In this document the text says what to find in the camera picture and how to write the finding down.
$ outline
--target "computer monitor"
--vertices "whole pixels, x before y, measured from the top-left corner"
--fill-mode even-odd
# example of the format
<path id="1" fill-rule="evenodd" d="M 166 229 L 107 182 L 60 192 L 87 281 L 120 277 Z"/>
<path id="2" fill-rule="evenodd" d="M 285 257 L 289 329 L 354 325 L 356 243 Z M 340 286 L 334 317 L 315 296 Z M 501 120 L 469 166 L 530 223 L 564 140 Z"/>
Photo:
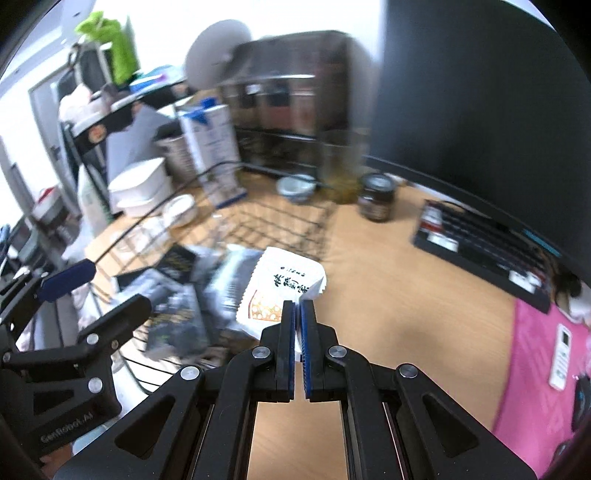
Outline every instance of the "computer monitor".
<path id="1" fill-rule="evenodd" d="M 368 164 L 522 233 L 591 283 L 591 85 L 501 0 L 391 0 Z"/>

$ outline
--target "screw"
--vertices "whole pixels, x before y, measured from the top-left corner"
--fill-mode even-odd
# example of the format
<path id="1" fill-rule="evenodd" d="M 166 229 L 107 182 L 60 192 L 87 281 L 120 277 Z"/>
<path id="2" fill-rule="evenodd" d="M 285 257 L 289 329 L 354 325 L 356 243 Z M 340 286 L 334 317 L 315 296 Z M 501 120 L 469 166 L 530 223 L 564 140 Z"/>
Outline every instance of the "screw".
<path id="1" fill-rule="evenodd" d="M 103 389 L 103 381 L 98 377 L 93 377 L 88 381 L 88 390 L 90 393 L 98 393 Z"/>
<path id="2" fill-rule="evenodd" d="M 334 345 L 329 348 L 329 355 L 333 358 L 343 358 L 347 355 L 347 349 L 341 345 Z"/>
<path id="3" fill-rule="evenodd" d="M 89 345 L 96 345 L 99 341 L 99 336 L 96 333 L 91 333 L 88 337 L 86 337 L 86 343 Z"/>
<path id="4" fill-rule="evenodd" d="M 254 358 L 267 358 L 271 351 L 266 346 L 256 346 L 252 349 L 252 356 Z"/>
<path id="5" fill-rule="evenodd" d="M 418 375 L 418 368 L 411 364 L 402 364 L 398 370 L 404 378 L 414 378 Z"/>
<path id="6" fill-rule="evenodd" d="M 199 369 L 197 367 L 185 367 L 181 370 L 181 378 L 183 380 L 195 380 L 199 376 Z"/>

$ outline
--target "green cloth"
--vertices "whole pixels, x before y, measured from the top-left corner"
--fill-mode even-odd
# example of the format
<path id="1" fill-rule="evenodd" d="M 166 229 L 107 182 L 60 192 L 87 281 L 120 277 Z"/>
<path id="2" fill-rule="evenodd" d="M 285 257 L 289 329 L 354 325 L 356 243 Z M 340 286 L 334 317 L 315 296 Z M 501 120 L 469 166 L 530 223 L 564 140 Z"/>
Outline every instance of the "green cloth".
<path id="1" fill-rule="evenodd" d="M 113 70 L 113 80 L 117 85 L 125 85 L 138 71 L 138 60 L 131 47 L 131 42 L 121 30 L 121 24 L 117 20 L 104 18 L 103 12 L 92 12 L 86 20 L 76 27 L 76 32 L 86 35 L 101 45 L 112 43 L 111 69 Z"/>

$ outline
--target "white remote control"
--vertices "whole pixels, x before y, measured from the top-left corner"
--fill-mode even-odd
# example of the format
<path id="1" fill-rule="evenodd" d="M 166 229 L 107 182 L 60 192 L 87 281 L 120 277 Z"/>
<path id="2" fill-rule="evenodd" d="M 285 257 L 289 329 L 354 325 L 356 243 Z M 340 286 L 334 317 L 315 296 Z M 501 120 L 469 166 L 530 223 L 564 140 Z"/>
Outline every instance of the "white remote control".
<path id="1" fill-rule="evenodd" d="M 566 387 L 566 378 L 569 374 L 570 345 L 573 334 L 564 325 L 559 324 L 556 332 L 556 347 L 554 347 L 554 359 L 550 371 L 550 386 L 558 391 Z"/>

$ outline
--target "black keyboard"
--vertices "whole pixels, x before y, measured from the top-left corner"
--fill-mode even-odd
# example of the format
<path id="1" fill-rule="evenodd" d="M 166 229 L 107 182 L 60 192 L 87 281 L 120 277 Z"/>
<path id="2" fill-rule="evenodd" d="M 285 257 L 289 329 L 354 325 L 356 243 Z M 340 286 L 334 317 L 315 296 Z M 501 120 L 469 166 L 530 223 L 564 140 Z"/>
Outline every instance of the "black keyboard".
<path id="1" fill-rule="evenodd" d="M 544 259 L 526 241 L 487 218 L 429 201 L 413 244 L 544 313 L 550 309 L 550 275 Z"/>

